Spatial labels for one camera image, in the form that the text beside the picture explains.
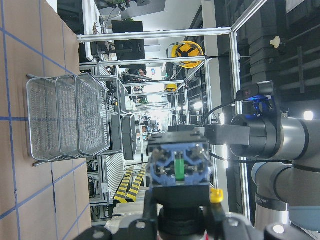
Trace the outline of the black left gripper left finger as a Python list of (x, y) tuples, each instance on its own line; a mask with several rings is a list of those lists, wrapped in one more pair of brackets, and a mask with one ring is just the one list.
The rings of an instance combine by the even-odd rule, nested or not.
[(158, 203), (150, 190), (145, 192), (142, 218), (158, 225)]

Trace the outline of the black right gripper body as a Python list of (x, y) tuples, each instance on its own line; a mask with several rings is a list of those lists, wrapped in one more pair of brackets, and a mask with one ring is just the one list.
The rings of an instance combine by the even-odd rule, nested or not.
[(231, 124), (206, 124), (194, 130), (211, 145), (228, 145), (237, 157), (269, 159), (280, 146), (278, 125), (265, 115), (239, 114)]

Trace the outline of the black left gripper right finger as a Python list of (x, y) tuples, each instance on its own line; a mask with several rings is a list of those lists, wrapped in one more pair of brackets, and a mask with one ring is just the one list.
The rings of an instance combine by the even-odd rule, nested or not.
[(210, 203), (204, 206), (203, 214), (207, 223), (221, 223), (226, 218), (226, 213), (221, 203)]

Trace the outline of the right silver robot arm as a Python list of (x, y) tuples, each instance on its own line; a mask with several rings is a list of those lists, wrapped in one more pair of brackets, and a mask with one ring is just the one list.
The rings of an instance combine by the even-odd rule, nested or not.
[(253, 159), (255, 227), (272, 221), (320, 229), (320, 123), (317, 120), (237, 115), (230, 125), (196, 127), (212, 145)]

